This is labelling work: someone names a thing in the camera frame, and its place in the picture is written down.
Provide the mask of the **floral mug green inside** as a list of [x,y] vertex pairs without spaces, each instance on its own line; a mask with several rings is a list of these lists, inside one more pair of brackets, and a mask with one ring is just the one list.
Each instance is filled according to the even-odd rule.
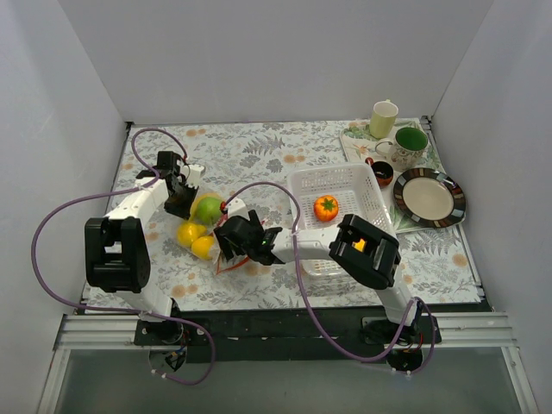
[[428,146],[429,139],[420,129],[398,129],[393,139],[380,140],[374,151],[383,157],[392,168],[404,172],[413,168]]

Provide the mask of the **green fake apple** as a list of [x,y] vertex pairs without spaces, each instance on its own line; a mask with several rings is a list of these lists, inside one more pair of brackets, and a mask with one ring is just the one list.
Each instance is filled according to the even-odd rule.
[[222,216],[222,200],[216,197],[205,197],[198,202],[196,218],[205,225],[214,225]]

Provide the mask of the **floral rectangular tray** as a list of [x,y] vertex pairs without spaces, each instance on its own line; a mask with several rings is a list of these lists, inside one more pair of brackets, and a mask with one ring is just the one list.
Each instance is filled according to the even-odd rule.
[[[428,138],[428,145],[418,159],[416,166],[443,171],[442,162],[434,145],[430,121],[426,116],[422,118],[398,118],[386,139],[395,141],[397,131],[406,127],[423,131]],[[341,132],[340,141],[345,157],[349,162],[364,162],[366,158],[374,161],[385,160],[385,154],[391,147],[390,144],[380,145],[380,140],[369,134],[368,122],[353,123],[345,128]]]

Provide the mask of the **clear zip top bag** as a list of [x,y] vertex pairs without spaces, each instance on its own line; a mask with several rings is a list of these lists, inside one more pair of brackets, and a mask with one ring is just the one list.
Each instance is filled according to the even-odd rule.
[[[188,219],[185,219],[182,221],[182,223],[184,222],[195,222],[195,223],[199,223],[199,224],[202,224],[201,222],[199,222],[199,220],[196,218],[196,209],[197,209],[197,206],[198,206],[198,202],[202,199],[202,198],[205,198],[205,197],[216,197],[216,198],[220,198],[222,201],[223,201],[223,198],[221,196],[219,196],[217,193],[215,192],[206,192],[206,193],[202,193],[200,195],[198,195],[195,199],[195,201],[192,203],[192,207],[191,207],[191,217],[188,218]],[[215,239],[215,246],[214,246],[214,249],[213,249],[213,259],[212,260],[202,260],[203,262],[205,263],[208,263],[210,265],[213,266],[213,269],[215,270],[215,274],[220,274],[220,273],[226,273],[226,272],[230,272],[230,271],[233,271],[239,267],[242,267],[244,266],[246,263],[249,262],[249,258],[246,257],[246,256],[236,256],[234,259],[232,260],[226,260],[223,256],[223,253],[219,247],[219,244],[218,244],[218,241],[216,239],[216,236],[214,234],[214,230],[217,226],[219,225],[222,225],[225,221],[223,220],[223,214],[221,216],[221,218],[218,220],[218,222],[214,225],[205,225],[205,224],[202,224],[203,226],[205,226],[205,228],[207,229],[206,231],[206,234],[205,235],[211,235],[214,237]],[[182,246],[180,246],[181,248],[183,248],[184,250],[186,250],[187,252],[191,253],[193,256],[195,256],[192,251],[191,251],[191,248],[184,248]]]

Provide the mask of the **white plastic basket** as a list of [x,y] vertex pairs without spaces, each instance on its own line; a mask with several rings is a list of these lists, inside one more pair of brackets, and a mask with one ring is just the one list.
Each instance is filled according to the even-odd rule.
[[[336,226],[347,214],[352,214],[389,235],[396,235],[377,179],[371,167],[363,162],[295,170],[288,175],[287,188],[300,206],[301,231]],[[338,204],[338,214],[329,222],[319,220],[314,213],[314,203],[322,196],[332,196]]]

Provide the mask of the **yellow fake lemon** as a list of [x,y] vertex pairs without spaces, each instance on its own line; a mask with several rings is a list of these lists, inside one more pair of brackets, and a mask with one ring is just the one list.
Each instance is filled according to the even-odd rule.
[[212,260],[213,259],[213,249],[215,246],[215,239],[211,235],[204,235],[198,237],[191,244],[192,253],[202,260]]
[[184,222],[176,232],[177,242],[184,248],[190,248],[194,241],[206,234],[205,226],[195,222]]

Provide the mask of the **dark rimmed ceramic plate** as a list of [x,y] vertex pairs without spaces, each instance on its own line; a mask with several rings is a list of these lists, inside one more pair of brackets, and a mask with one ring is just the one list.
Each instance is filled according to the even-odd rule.
[[467,198],[460,185],[445,172],[415,167],[395,180],[392,200],[416,225],[443,229],[460,224],[467,214]]

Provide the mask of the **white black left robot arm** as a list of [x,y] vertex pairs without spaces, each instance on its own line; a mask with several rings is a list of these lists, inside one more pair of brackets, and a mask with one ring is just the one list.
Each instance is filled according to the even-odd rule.
[[187,165],[172,151],[160,151],[152,171],[140,172],[137,191],[102,218],[85,224],[85,270],[89,285],[114,293],[138,311],[144,330],[162,343],[181,342],[185,333],[179,310],[151,277],[145,229],[162,207],[170,215],[191,216],[205,167]]

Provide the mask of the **grey aluminium frame rail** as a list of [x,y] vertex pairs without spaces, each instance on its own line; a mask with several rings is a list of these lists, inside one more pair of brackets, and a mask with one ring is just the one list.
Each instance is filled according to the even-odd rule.
[[422,178],[452,210],[413,245],[364,162],[365,122],[253,122],[133,127],[111,197],[85,225],[85,276],[110,295],[81,304],[104,327],[135,326],[135,344],[192,363],[350,360],[388,380],[441,391],[469,368],[451,348],[499,348],[522,413],[537,412],[506,314],[450,312],[479,296],[457,229],[461,188],[432,140]]

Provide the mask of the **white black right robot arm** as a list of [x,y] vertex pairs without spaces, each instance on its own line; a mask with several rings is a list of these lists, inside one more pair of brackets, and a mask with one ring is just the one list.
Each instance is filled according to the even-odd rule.
[[401,261],[398,240],[360,216],[347,214],[340,223],[320,229],[264,228],[250,210],[248,217],[228,218],[214,234],[227,260],[247,256],[264,266],[332,261],[356,282],[376,291],[397,341],[413,341],[422,331],[413,296],[396,276]]

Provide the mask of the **pale green mug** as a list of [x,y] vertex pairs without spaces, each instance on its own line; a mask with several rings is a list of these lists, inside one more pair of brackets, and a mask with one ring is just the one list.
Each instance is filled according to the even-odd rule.
[[376,139],[386,138],[392,130],[398,115],[398,106],[390,99],[379,101],[373,106],[369,133]]

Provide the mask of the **floral table mat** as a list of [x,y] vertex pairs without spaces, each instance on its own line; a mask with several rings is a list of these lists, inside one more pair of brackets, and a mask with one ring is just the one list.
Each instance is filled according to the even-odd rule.
[[[185,125],[160,132],[129,131],[116,169],[116,190],[129,188],[160,150],[186,151],[205,166],[203,189],[223,198],[241,190],[242,199],[269,227],[292,224],[282,192],[289,173],[307,166],[343,163],[340,143],[348,122],[267,122]],[[184,311],[230,311],[299,307],[301,293],[316,307],[376,305],[377,294],[353,279],[310,275],[293,265],[254,262],[215,274],[213,266],[176,242],[179,220],[163,211],[149,221],[145,236],[159,288]],[[478,304],[484,293],[458,228],[427,229],[398,238],[402,276],[427,304]]]

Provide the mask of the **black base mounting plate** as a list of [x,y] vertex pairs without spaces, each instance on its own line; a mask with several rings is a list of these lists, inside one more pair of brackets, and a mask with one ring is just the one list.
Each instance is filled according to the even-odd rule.
[[[319,323],[340,346],[361,356],[375,356],[393,338],[397,326],[385,319],[382,307],[316,308]],[[138,321],[134,345],[158,350],[185,347],[186,360],[217,361],[315,361],[343,360],[317,330],[307,310],[191,311],[182,314],[209,331],[215,343],[210,351],[207,335],[184,327],[176,342],[160,339],[154,329]]]

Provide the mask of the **orange fake tomato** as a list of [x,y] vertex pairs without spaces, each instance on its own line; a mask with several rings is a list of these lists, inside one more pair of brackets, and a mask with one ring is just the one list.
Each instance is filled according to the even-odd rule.
[[338,201],[331,195],[321,196],[314,202],[313,212],[318,221],[331,222],[339,213]]

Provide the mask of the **small red black bowl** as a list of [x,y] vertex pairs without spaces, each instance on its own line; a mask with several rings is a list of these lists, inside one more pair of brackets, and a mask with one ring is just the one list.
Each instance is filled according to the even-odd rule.
[[365,163],[372,168],[380,188],[384,188],[391,184],[394,177],[394,170],[390,164],[381,160],[375,161],[371,157],[366,157]]

